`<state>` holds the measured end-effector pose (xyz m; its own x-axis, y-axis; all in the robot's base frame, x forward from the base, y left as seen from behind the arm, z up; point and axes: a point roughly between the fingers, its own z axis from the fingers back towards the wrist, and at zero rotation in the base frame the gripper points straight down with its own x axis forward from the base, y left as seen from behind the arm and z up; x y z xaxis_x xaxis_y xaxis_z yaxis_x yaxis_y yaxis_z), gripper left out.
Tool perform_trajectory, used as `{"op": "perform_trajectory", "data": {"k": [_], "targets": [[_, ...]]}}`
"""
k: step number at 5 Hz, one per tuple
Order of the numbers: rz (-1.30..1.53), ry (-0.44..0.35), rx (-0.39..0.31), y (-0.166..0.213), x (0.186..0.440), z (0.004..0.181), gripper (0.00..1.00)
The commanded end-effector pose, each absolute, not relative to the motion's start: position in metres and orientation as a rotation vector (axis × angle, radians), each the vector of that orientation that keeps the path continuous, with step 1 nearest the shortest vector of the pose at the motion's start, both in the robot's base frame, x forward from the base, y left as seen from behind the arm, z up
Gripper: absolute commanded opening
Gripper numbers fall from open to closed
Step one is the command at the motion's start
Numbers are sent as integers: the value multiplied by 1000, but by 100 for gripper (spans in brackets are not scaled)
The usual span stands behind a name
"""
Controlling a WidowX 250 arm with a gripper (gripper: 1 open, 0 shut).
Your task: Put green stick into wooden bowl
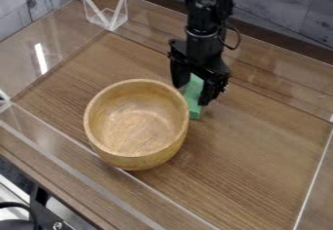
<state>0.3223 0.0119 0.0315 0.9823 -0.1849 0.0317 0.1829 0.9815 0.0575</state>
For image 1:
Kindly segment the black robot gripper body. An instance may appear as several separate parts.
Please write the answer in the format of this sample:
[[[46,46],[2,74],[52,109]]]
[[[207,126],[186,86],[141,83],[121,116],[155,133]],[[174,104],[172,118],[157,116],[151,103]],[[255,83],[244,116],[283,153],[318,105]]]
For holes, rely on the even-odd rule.
[[[220,28],[207,33],[195,32],[187,28],[184,40],[168,40],[167,57],[170,60],[186,62],[191,74],[195,74],[203,81],[212,76],[223,76],[228,83],[230,70],[220,58],[223,40],[224,30]]]

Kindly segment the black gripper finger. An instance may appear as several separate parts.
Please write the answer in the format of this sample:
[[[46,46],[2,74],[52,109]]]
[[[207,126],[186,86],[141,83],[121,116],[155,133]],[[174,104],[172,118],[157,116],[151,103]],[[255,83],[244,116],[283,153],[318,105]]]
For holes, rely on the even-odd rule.
[[[224,92],[227,79],[223,76],[212,76],[203,83],[203,89],[199,95],[198,103],[207,106],[216,99],[218,95]]]
[[[170,61],[171,83],[179,89],[190,81],[190,67],[186,62],[172,59]]]

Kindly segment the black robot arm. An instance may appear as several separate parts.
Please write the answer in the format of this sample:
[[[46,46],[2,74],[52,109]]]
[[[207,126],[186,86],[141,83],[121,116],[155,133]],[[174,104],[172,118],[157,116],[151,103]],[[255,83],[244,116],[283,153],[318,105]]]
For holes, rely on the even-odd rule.
[[[230,69],[220,56],[230,48],[224,39],[232,0],[184,0],[184,5],[186,39],[168,40],[171,83],[179,89],[196,75],[203,80],[198,104],[207,106],[228,84]]]

